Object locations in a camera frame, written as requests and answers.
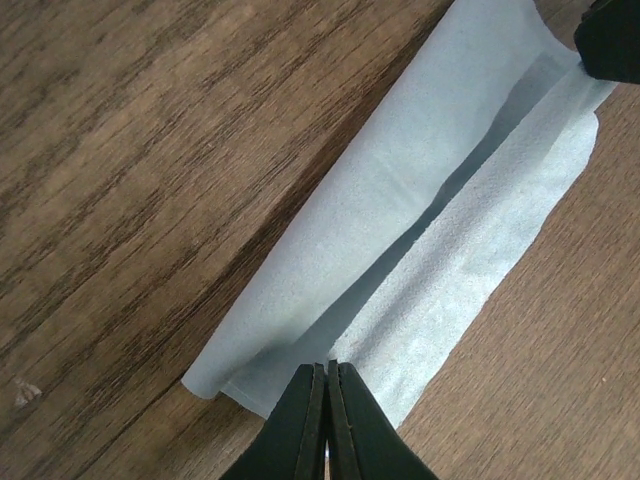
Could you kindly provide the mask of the light blue cleaning cloth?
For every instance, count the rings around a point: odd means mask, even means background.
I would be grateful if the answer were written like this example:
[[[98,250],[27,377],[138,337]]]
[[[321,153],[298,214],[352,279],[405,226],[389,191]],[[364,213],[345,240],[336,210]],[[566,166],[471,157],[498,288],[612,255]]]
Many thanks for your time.
[[[336,359],[401,425],[587,166],[612,90],[533,2],[453,3],[183,385],[265,417]]]

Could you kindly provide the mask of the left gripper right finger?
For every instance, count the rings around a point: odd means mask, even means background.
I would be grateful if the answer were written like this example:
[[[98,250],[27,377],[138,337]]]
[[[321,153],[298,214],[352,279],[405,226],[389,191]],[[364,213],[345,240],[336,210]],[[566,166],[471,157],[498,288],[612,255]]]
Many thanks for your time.
[[[434,479],[403,442],[350,363],[328,364],[328,449],[332,479]]]

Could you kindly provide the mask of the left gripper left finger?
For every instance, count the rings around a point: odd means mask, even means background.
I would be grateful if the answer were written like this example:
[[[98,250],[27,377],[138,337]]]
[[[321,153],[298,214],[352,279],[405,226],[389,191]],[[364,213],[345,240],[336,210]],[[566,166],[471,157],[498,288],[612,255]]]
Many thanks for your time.
[[[324,394],[324,367],[299,366],[255,440],[222,477],[322,479],[326,444]]]

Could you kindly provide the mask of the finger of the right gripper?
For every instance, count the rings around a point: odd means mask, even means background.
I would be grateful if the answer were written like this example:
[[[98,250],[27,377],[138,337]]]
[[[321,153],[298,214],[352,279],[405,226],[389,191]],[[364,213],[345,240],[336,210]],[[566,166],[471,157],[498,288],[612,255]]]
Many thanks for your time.
[[[582,15],[574,43],[590,77],[639,82],[639,8],[639,0],[597,0]]]

